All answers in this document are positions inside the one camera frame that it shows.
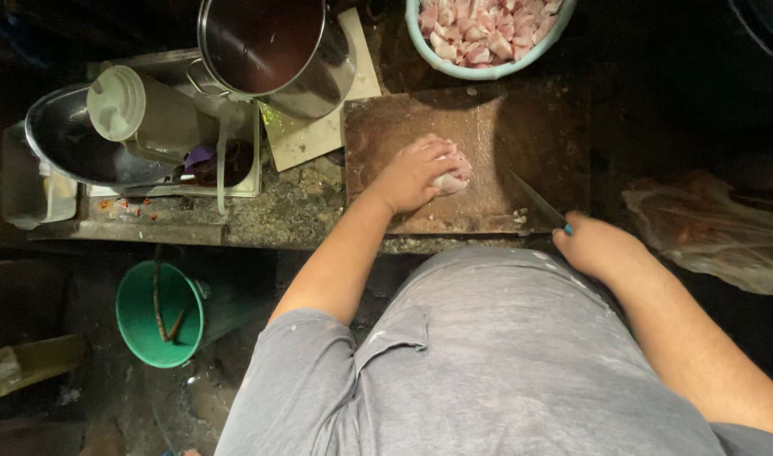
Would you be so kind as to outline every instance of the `yellow container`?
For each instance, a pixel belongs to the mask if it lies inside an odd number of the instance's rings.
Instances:
[[[71,371],[82,364],[85,339],[78,334],[0,349],[0,397]]]

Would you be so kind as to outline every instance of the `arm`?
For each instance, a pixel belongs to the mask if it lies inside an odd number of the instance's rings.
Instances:
[[[269,323],[289,310],[311,307],[349,325],[392,217],[426,204],[440,192],[431,181],[462,167],[457,160],[437,160],[451,150],[451,142],[428,135],[395,154],[302,267]]]
[[[573,267],[607,285],[662,382],[709,422],[773,432],[773,381],[727,337],[635,237],[579,213],[553,241]]]

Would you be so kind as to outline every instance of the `gray t-shirt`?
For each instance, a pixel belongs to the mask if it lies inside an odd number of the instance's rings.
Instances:
[[[361,347],[321,311],[274,320],[216,454],[766,456],[773,434],[706,423],[563,262],[467,247],[421,266]]]

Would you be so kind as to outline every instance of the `person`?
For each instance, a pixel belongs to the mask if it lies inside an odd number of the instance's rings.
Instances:
[[[356,347],[348,325],[387,224],[438,195],[447,147],[399,152],[300,270],[216,454],[773,455],[773,381],[640,241],[576,212],[572,235],[553,234],[569,264],[440,253]]]

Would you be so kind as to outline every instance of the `green bucket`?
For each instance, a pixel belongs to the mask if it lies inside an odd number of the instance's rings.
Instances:
[[[162,263],[158,302],[167,331],[178,313],[183,320],[174,341],[158,334],[153,306],[154,261],[133,266],[122,278],[117,292],[117,323],[130,350],[156,368],[174,368],[232,329],[246,323],[254,306],[236,293],[236,287],[219,277],[194,278],[178,267]]]

